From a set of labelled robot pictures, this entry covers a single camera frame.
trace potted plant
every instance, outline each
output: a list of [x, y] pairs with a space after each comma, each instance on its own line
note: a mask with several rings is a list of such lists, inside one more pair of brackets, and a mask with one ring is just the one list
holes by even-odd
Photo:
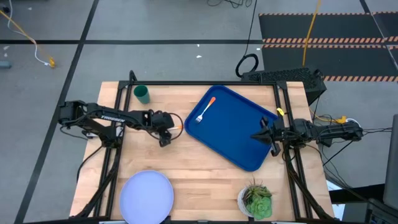
[[239, 209], [247, 216], [262, 220], [272, 215], [272, 194], [266, 186], [253, 183], [243, 188], [238, 195]]

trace gray floor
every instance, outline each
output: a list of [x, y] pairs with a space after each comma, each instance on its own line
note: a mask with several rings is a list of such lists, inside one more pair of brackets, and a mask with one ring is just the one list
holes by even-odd
[[[398, 11], [396, 0], [366, 0], [372, 11]], [[14, 1], [14, 19], [36, 39], [79, 39], [93, 0]], [[313, 12], [316, 0], [259, 0], [257, 12]], [[320, 12], [363, 12], [357, 0], [323, 0]], [[88, 39], [245, 39], [252, 7], [228, 3], [209, 7], [205, 0], [99, 0]], [[252, 39], [260, 39], [255, 17]], [[0, 39], [23, 39], [0, 17]], [[57, 68], [34, 59], [32, 45], [0, 45], [0, 217], [15, 219], [39, 155], [76, 45], [45, 45]], [[248, 52], [257, 53], [259, 45]], [[245, 45], [86, 45], [70, 86], [68, 100], [96, 101], [102, 81], [127, 79], [133, 69], [140, 80], [239, 80], [234, 68]], [[244, 65], [247, 70], [250, 63]], [[397, 83], [327, 82], [318, 114], [347, 115], [366, 128], [391, 126], [398, 113]], [[384, 182], [388, 134], [366, 136], [333, 160], [340, 175], [357, 187]], [[343, 145], [325, 148], [330, 157]], [[56, 130], [25, 222], [67, 218], [75, 191], [76, 170], [85, 142]]]

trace fork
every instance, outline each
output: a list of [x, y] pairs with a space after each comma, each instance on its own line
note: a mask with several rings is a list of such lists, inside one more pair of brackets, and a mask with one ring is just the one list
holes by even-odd
[[207, 107], [205, 108], [205, 110], [201, 113], [201, 115], [199, 115], [199, 116], [195, 119], [195, 121], [196, 121], [197, 123], [199, 123], [199, 122], [203, 119], [203, 114], [206, 112], [206, 110], [209, 108], [209, 106], [212, 105], [212, 104], [214, 103], [214, 101], [216, 101], [216, 98], [213, 96], [213, 97], [211, 97], [211, 100], [210, 100], [209, 104], [207, 104]]

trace wooden tabletop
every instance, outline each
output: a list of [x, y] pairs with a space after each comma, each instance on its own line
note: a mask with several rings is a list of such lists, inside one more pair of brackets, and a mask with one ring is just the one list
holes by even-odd
[[[118, 83], [103, 82], [98, 104], [113, 108]], [[131, 97], [129, 110], [162, 110], [179, 114], [183, 120], [200, 101], [210, 86], [148, 86], [151, 102], [143, 105]], [[233, 91], [276, 114], [274, 92], [271, 86], [228, 86]], [[288, 92], [294, 118], [311, 120], [303, 84], [289, 82]], [[280, 99], [284, 105], [283, 94]], [[100, 146], [98, 139], [89, 140], [85, 157]], [[90, 159], [80, 172], [70, 215], [75, 215], [87, 204], [98, 188], [105, 150]], [[247, 220], [237, 204], [238, 192], [256, 178], [272, 193], [272, 216], [265, 220], [294, 220], [292, 200], [285, 164], [281, 158], [268, 155], [255, 172], [246, 172], [230, 163], [215, 151], [193, 139], [185, 131], [171, 145], [160, 148], [159, 143], [145, 131], [126, 129], [118, 181], [116, 185], [113, 220], [123, 219], [119, 211], [119, 194], [128, 178], [140, 170], [157, 170], [166, 175], [174, 188], [172, 220]], [[333, 215], [325, 174], [319, 153], [310, 147], [301, 149], [307, 187], [317, 202]], [[305, 217], [302, 194], [297, 188], [301, 216]], [[104, 193], [101, 214], [105, 213], [108, 193]]]

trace blue tray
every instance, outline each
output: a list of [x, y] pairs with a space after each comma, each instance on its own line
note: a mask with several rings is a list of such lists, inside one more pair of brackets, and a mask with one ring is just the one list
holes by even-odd
[[[216, 101], [200, 123], [195, 119], [206, 108], [211, 97]], [[260, 120], [267, 116], [269, 125], [278, 117], [225, 86], [211, 87], [185, 120], [189, 135], [218, 152], [246, 171], [260, 168], [270, 145], [250, 138], [261, 130]]]

